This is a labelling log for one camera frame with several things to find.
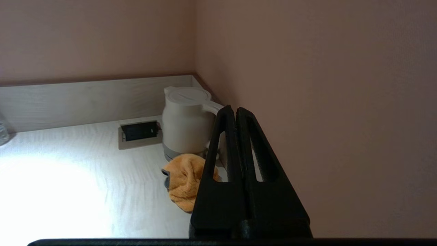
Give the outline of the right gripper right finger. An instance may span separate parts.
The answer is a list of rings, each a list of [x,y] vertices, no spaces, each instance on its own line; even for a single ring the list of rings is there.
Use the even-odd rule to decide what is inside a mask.
[[[310,218],[255,115],[241,107],[236,126],[248,238],[312,238]]]

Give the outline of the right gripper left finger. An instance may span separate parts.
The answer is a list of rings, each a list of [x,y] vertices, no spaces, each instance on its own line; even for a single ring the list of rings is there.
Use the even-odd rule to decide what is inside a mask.
[[[220,135],[227,147],[227,182],[214,179]],[[190,238],[235,238],[240,222],[246,218],[242,171],[236,139],[234,111],[227,105],[214,122],[212,138],[190,220]]]

